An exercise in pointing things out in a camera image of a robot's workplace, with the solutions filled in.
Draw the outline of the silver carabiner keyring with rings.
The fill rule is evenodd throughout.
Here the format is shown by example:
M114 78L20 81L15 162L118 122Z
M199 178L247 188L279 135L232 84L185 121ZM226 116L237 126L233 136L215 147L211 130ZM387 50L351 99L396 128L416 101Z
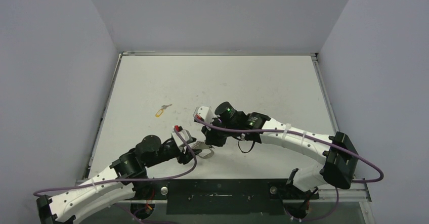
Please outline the silver carabiner keyring with rings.
M191 148L193 149L195 155L201 159L209 159L215 154L213 147L207 145L204 141L195 142Z

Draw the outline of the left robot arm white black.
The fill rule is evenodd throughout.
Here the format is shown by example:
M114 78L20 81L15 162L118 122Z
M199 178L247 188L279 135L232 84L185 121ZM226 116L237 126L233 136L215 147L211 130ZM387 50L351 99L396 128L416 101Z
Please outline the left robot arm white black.
M122 200L145 199L154 194L154 178L147 168L177 159L187 164L200 153L190 144L197 139L185 130L173 132L166 141L148 135L134 148L119 156L100 173L64 193L38 197L41 223L80 223L90 215Z

